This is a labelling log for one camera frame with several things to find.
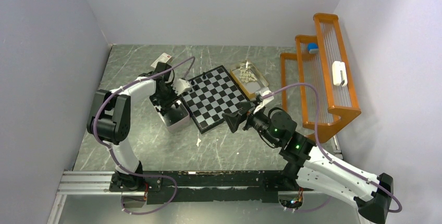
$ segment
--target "wooden rack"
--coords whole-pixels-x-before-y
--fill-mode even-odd
[[[339,27],[338,16],[318,13],[313,16],[316,35],[297,35],[297,53],[281,53],[281,86],[286,86],[286,60],[298,62],[299,81],[313,85],[320,97],[318,137],[321,143],[327,142],[354,118],[361,114],[358,98],[348,64],[347,54]],[[319,53],[310,54],[307,45],[316,43]],[[346,65],[348,84],[334,86],[332,63],[343,61]],[[311,89],[301,90],[302,126],[314,129],[315,97]],[[287,110],[287,94],[283,91],[283,109]],[[314,140],[314,134],[308,135]]]

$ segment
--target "blue object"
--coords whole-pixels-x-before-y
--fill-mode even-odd
[[[316,43],[309,43],[307,45],[307,50],[310,54],[317,54],[319,52],[319,47]]]

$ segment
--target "black and white checkered board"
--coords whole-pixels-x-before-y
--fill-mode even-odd
[[[205,79],[201,74],[189,81],[194,81],[192,90],[182,100],[202,134],[224,122],[222,113],[236,112],[240,102],[248,101],[222,65],[207,71]]]

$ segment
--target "table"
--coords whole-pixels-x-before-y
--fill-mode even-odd
[[[189,56],[195,56],[188,78],[195,77],[219,65],[227,69],[245,59],[251,60],[276,91],[281,86],[279,54],[295,52],[293,47],[261,46],[194,46],[194,45],[114,45],[104,70],[100,89],[111,90],[133,81],[139,74],[152,70],[152,62],[162,53],[174,56],[177,64]],[[183,75],[189,64],[176,69]],[[298,82],[296,62],[288,62],[287,83]],[[301,123],[299,89],[287,92],[289,114]],[[280,106],[280,94],[269,107]],[[310,130],[298,126],[302,134]],[[287,163],[271,149],[253,130],[239,130],[232,134],[227,124],[201,135],[192,120],[177,133],[169,133],[157,115],[149,98],[132,106],[129,142],[144,170],[278,170]],[[331,143],[324,147],[333,151]],[[87,132],[77,157],[74,170],[113,171],[115,165],[107,149],[100,146]]]

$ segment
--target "gray marble table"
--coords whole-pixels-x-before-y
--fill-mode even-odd
[[[133,81],[137,75],[151,71],[151,63],[162,53],[174,56],[176,64],[195,56],[188,78],[195,77],[219,65],[227,69],[245,59],[251,60],[269,82],[272,91],[281,87],[279,54],[294,52],[289,47],[259,46],[191,46],[191,45],[114,45],[107,62],[100,89],[111,90]],[[184,74],[188,65],[176,69]],[[294,61],[286,63],[287,83],[298,82],[298,68]],[[287,92],[289,114],[301,123],[299,89]],[[278,94],[269,105],[280,106]],[[311,133],[298,126],[298,132]],[[286,161],[271,149],[254,131],[239,130],[230,133],[227,124],[200,134],[192,120],[177,133],[169,133],[163,126],[148,97],[132,106],[130,144],[142,162],[144,170],[277,170]],[[332,146],[324,144],[330,152]],[[100,146],[87,132],[77,157],[74,170],[112,171],[114,163],[106,148]]]

